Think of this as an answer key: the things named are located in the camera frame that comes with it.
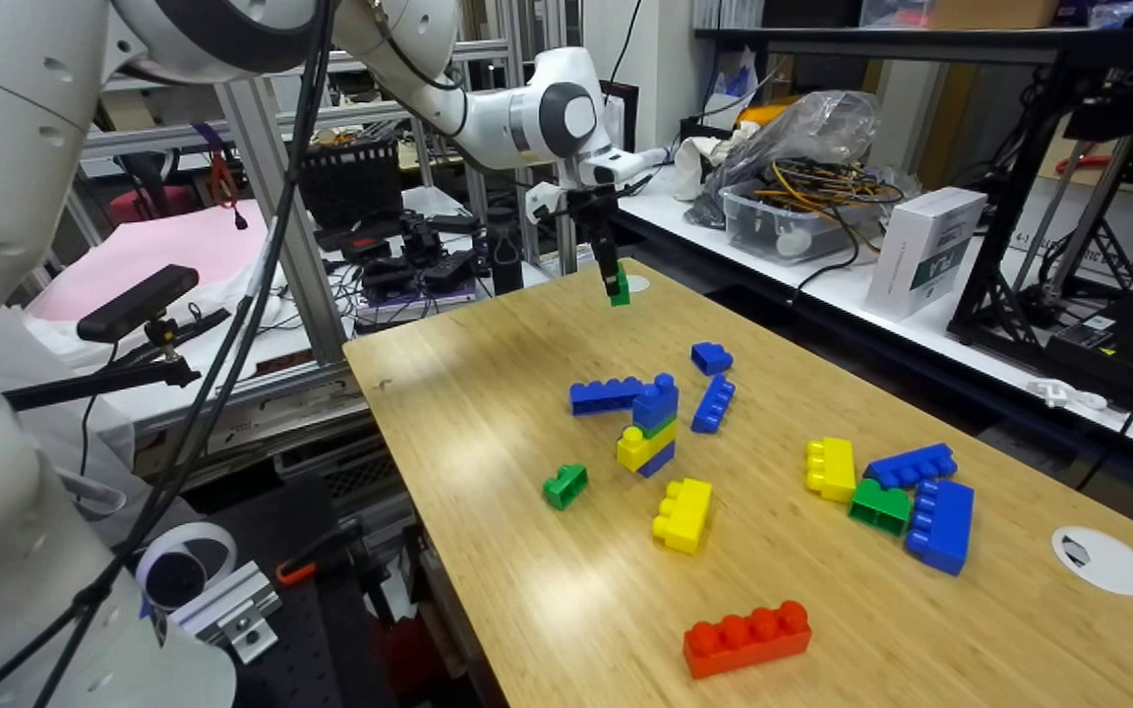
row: plastic bin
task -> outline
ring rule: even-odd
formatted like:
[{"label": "plastic bin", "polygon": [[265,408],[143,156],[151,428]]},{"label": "plastic bin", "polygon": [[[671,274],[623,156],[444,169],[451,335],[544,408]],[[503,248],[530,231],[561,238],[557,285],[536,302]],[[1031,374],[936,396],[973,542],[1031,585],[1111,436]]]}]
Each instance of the plastic bin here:
[{"label": "plastic bin", "polygon": [[[818,213],[789,213],[789,207],[776,207],[763,202],[753,202],[757,186],[726,186],[720,189],[724,197],[724,230],[726,230],[726,245],[742,248],[753,257],[763,259],[783,259],[783,265],[808,265],[808,259],[821,259],[831,251],[844,251],[851,238],[840,231],[837,219],[818,217]],[[859,231],[859,238],[872,238],[872,207],[840,207],[840,219]]]}]

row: green lego brick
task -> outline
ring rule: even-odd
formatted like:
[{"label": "green lego brick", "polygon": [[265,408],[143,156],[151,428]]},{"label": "green lego brick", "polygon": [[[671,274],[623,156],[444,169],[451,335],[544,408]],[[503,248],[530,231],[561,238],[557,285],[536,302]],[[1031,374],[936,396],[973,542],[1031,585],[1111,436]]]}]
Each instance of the green lego brick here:
[{"label": "green lego brick", "polygon": [[538,493],[544,502],[561,512],[573,502],[573,497],[582,497],[582,488],[589,488],[589,474],[582,463],[561,463],[557,478],[552,478]]},{"label": "green lego brick", "polygon": [[911,519],[911,497],[903,488],[882,488],[876,481],[860,481],[851,501],[851,519],[902,534]]},{"label": "green lego brick", "polygon": [[631,302],[632,302],[631,270],[616,266],[611,307],[631,307]]}]

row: cable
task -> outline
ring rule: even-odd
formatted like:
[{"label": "cable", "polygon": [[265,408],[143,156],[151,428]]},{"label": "cable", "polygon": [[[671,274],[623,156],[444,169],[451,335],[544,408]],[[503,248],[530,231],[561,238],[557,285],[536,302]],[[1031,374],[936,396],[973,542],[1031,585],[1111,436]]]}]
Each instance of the cable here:
[{"label": "cable", "polygon": [[1079,493],[1084,493],[1084,483],[1092,483],[1092,478],[1111,463],[1112,449],[1129,440],[1129,428],[1133,428],[1133,404],[1129,404],[1129,419],[1121,420],[1121,428],[1112,432],[1112,440],[1097,454],[1097,460],[1074,483]]},{"label": "cable", "polygon": [[384,46],[410,66],[410,75],[413,75],[417,84],[438,88],[438,91],[450,91],[450,93],[460,91],[456,129],[444,133],[444,139],[456,139],[456,133],[473,121],[473,93],[467,93],[467,88],[464,88],[460,80],[451,80],[451,84],[427,80],[427,75],[402,53],[402,44],[393,41],[393,33],[384,33],[380,23],[376,23],[376,33],[380,33]]},{"label": "cable", "polygon": [[821,274],[831,274],[831,270],[854,266],[854,265],[859,265],[859,251],[860,251],[859,242],[851,242],[851,257],[837,259],[837,265],[826,265],[826,266],[809,270],[809,274],[788,295],[783,307],[793,307],[813,281],[821,281]]},{"label": "cable", "polygon": [[290,193],[300,186],[300,167],[304,167],[304,152],[307,152],[307,133],[313,127],[313,113],[317,113],[317,93],[324,93],[324,80],[328,80],[328,57],[330,57],[330,20],[334,20],[334,0],[324,6],[324,20],[313,27],[313,57],[307,59],[307,72],[304,72],[304,91],[300,91],[300,108],[294,108],[294,141],[290,141],[290,167],[288,167],[288,183],[282,183],[282,197],[279,197],[279,213],[275,213],[275,231],[270,231],[270,245],[269,245],[269,265],[260,270],[260,293],[256,293],[256,302],[245,295],[239,307],[237,307],[237,319],[186,415],[186,436],[173,446],[169,454],[169,463],[164,463],[164,481],[153,483],[151,501],[143,502],[131,534],[113,546],[113,560],[97,569],[97,577],[89,585],[84,585],[76,594],[76,601],[43,630],[35,634],[30,643],[25,643],[25,649],[0,666],[0,681],[13,676],[29,657],[35,657],[67,622],[77,622],[76,634],[67,637],[67,645],[58,649],[58,662],[56,670],[46,674],[46,685],[43,685],[43,698],[38,706],[50,699],[50,693],[58,689],[72,657],[77,652],[97,607],[105,601],[113,577],[123,576],[123,567],[131,567],[131,555],[143,546],[143,538],[157,529],[157,519],[169,512],[169,502],[182,497],[186,481],[190,481],[190,463],[194,463],[194,449],[202,446],[190,446],[190,440],[206,440],[197,436],[197,425],[202,425],[202,415],[208,419],[220,419],[225,400],[227,400],[227,391],[220,391],[218,400],[208,400],[218,377],[225,374],[225,362],[227,362],[227,349],[239,342],[237,349],[237,366],[233,374],[245,369],[246,362],[246,346],[256,337],[256,319],[265,314],[265,301],[270,293],[270,270],[275,270],[275,259],[282,251],[282,242],[288,242],[288,207],[290,207]]},{"label": "cable", "polygon": [[616,57],[615,57],[615,66],[611,66],[611,84],[616,80],[616,66],[623,66],[623,59],[631,57],[642,6],[644,6],[644,0],[632,6],[631,27],[623,33],[623,44],[616,44]]},{"label": "cable", "polygon": [[84,408],[84,460],[77,460],[77,478],[88,478],[89,463],[89,415],[93,415],[97,392],[89,392],[88,408]]}]

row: blue lego brick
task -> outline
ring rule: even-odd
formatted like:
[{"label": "blue lego brick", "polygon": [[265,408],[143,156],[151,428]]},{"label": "blue lego brick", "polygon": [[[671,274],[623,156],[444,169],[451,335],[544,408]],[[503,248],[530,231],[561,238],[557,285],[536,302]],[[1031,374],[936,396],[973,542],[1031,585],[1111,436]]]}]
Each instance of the blue lego brick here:
[{"label": "blue lego brick", "polygon": [[611,415],[611,408],[632,408],[642,396],[639,377],[611,377],[611,381],[577,381],[572,384],[572,415],[589,419],[589,415]]},{"label": "blue lego brick", "polygon": [[872,460],[871,478],[882,488],[918,488],[918,483],[928,483],[928,481],[955,478],[955,455],[952,455],[949,446],[928,446],[928,449],[911,449],[911,454],[902,454],[902,455]]},{"label": "blue lego brick", "polygon": [[903,551],[924,567],[961,576],[969,564],[973,501],[973,488],[952,481],[922,483]]},{"label": "blue lego brick", "polygon": [[707,392],[699,392],[699,404],[694,415],[694,432],[720,432],[732,396],[737,384],[726,377],[713,377]]},{"label": "blue lego brick", "polygon": [[707,377],[720,377],[720,374],[732,369],[732,354],[726,354],[724,346],[715,346],[715,342],[696,342],[696,346],[694,346],[694,362],[696,362],[696,369],[707,374]]},{"label": "blue lego brick", "polygon": [[632,425],[644,436],[657,436],[663,425],[678,420],[678,404],[680,404],[678,377],[657,374],[654,384],[644,384],[642,396],[632,400]]},{"label": "blue lego brick", "polygon": [[678,455],[678,440],[663,446],[657,455],[650,455],[644,470],[639,470],[642,481],[657,478]]}]

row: red lego brick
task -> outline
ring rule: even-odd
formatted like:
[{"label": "red lego brick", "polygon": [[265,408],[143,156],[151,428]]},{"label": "red lego brick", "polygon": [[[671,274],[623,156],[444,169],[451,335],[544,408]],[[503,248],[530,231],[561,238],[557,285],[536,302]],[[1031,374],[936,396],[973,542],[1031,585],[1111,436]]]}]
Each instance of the red lego brick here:
[{"label": "red lego brick", "polygon": [[715,676],[778,657],[808,652],[809,645],[809,627],[808,610],[797,601],[783,601],[778,610],[757,610],[753,618],[726,615],[724,622],[696,622],[684,634],[684,662],[687,674]]}]

